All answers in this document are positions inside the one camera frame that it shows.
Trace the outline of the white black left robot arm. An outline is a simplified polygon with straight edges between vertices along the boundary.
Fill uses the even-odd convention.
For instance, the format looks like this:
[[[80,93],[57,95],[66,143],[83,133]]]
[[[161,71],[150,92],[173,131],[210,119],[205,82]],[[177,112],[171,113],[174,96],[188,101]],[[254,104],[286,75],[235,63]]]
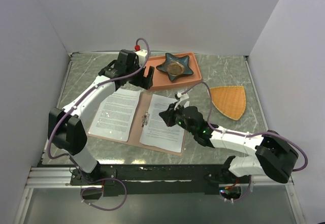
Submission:
[[[119,51],[117,59],[103,67],[91,85],[71,103],[59,109],[54,107],[48,117],[47,154],[50,159],[51,145],[64,150],[88,184],[96,184],[101,178],[101,165],[87,148],[85,122],[108,96],[126,83],[149,89],[153,85],[154,67],[145,73],[148,49]]]

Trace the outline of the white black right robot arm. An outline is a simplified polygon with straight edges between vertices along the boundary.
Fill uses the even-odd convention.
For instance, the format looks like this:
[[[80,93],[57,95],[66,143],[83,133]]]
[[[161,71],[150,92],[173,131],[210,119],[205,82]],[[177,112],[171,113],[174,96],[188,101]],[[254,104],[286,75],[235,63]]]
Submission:
[[[159,113],[166,126],[180,126],[204,147],[224,148],[245,154],[230,156],[222,166],[222,177],[232,183],[248,175],[266,175],[278,183],[288,183],[298,159],[298,153],[280,135],[241,133],[216,124],[209,124],[195,106],[170,104]]]

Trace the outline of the metal folder clip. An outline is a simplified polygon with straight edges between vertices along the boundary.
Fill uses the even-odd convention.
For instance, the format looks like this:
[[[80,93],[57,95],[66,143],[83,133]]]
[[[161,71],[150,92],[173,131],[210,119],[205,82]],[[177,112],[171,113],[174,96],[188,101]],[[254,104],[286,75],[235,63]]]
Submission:
[[[146,111],[144,113],[144,115],[142,116],[142,127],[144,127],[148,124],[149,116],[150,116],[150,114],[148,111]]]

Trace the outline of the printed white paper sheet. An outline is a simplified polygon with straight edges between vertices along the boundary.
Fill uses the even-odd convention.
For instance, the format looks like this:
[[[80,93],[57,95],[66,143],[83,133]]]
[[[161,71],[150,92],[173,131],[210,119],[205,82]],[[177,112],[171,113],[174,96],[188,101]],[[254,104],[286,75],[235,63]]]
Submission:
[[[129,138],[140,91],[118,89],[101,102],[88,135],[126,142]]]

